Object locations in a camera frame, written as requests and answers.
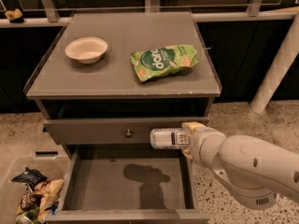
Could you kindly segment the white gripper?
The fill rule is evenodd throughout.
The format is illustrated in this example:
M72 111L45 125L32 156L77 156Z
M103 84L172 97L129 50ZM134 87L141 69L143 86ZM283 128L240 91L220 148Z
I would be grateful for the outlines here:
M191 134L190 149L182 151L184 156L203 167L211 168L226 136L199 122L183 122L181 127Z

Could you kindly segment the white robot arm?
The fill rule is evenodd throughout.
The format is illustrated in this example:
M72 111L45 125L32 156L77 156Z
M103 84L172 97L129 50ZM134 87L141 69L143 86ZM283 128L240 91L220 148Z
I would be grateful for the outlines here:
M198 122L182 124L191 159L208 168L230 194L251 209L266 209L280 194L299 203L299 154L247 135L227 137Z

